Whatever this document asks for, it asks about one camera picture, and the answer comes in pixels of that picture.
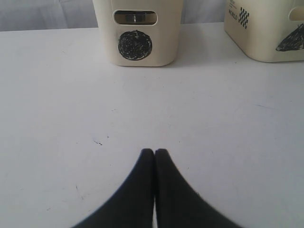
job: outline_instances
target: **white wall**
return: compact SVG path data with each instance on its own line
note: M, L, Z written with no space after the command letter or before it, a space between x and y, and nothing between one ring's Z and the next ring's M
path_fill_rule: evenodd
M226 0L185 0L182 23L223 21ZM0 0L0 31L97 27L92 0Z

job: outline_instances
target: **black drawing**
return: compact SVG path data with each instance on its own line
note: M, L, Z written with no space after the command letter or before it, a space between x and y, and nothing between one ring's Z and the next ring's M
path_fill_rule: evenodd
M152 40L143 32L125 32L119 38L119 53L126 59L138 61L148 57L152 52Z
M241 7L241 12L239 13L238 22L239 22L245 29L247 29L248 18L249 18L249 13L248 13L243 7Z
M304 49L304 24L300 25L276 48L277 51L298 51Z

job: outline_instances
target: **white tabletop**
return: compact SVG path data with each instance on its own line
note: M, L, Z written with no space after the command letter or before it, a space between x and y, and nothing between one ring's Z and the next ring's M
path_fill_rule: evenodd
M248 228L304 224L304 63L249 59L222 23L184 25L162 68L107 62L98 29L0 33L0 227L67 228L166 148Z

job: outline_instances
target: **black scribbled circle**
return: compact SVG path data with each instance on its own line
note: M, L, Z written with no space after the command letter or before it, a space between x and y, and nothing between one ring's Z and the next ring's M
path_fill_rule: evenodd
M138 61L147 58L152 52L152 40L143 32L125 32L119 38L119 53L126 59Z

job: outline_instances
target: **black checkered pattern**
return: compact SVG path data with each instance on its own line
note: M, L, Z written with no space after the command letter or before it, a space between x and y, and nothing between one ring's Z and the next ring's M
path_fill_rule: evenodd
M239 13L238 22L239 22L245 29L247 29L248 18L249 18L249 13L248 13L243 7L241 7L241 12Z

